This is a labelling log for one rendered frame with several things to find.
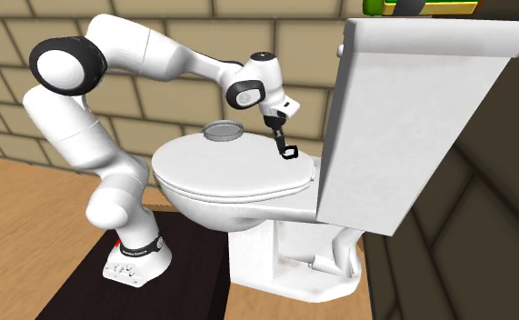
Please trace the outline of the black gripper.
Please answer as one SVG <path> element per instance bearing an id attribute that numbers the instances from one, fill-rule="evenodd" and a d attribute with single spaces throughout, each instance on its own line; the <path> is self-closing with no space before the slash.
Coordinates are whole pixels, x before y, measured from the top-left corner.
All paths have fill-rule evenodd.
<path id="1" fill-rule="evenodd" d="M 276 142 L 279 155 L 285 159 L 290 160 L 298 157 L 298 148 L 296 145 L 287 145 L 285 142 L 284 132 L 282 126 L 286 122 L 286 117 L 263 115 L 264 123 L 267 127 L 273 130 L 274 140 Z"/>

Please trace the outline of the grey round dish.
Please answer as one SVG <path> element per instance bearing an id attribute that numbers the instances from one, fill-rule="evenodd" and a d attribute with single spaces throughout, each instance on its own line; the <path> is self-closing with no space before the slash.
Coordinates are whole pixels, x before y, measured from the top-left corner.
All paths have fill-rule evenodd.
<path id="1" fill-rule="evenodd" d="M 201 131 L 203 136 L 213 142 L 233 141 L 245 132 L 244 125 L 234 120 L 218 120 L 205 125 Z"/>

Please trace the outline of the white toilet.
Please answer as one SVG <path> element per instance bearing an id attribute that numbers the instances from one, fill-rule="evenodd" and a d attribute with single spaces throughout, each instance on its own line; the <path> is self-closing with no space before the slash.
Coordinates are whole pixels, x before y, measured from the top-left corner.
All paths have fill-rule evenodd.
<path id="1" fill-rule="evenodd" d="M 363 233 L 393 235 L 507 63 L 519 21 L 350 18 L 320 156 L 185 135 L 153 155 L 184 216 L 228 234 L 231 280 L 309 303 L 350 295 Z"/>

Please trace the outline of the dark robot stand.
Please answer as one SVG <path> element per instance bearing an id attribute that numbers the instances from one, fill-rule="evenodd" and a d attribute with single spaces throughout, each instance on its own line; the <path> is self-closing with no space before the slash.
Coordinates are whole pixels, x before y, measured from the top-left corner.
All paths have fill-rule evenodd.
<path id="1" fill-rule="evenodd" d="M 134 288 L 102 276 L 115 231 L 107 231 L 35 320 L 224 320 L 231 284 L 228 234 L 180 213 L 156 212 L 172 263 Z"/>

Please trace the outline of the dark curved object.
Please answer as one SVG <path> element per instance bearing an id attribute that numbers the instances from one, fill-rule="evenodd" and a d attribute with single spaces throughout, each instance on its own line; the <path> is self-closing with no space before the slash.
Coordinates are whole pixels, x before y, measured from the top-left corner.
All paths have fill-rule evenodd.
<path id="1" fill-rule="evenodd" d="M 426 0 L 396 0 L 393 16 L 419 16 Z"/>

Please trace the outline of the green and yellow book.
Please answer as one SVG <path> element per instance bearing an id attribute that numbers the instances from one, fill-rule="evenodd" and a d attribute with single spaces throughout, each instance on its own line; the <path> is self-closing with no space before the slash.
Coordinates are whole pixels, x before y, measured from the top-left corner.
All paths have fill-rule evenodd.
<path id="1" fill-rule="evenodd" d="M 420 15 L 470 15 L 484 0 L 426 0 Z M 393 16 L 396 0 L 363 0 L 365 15 Z"/>

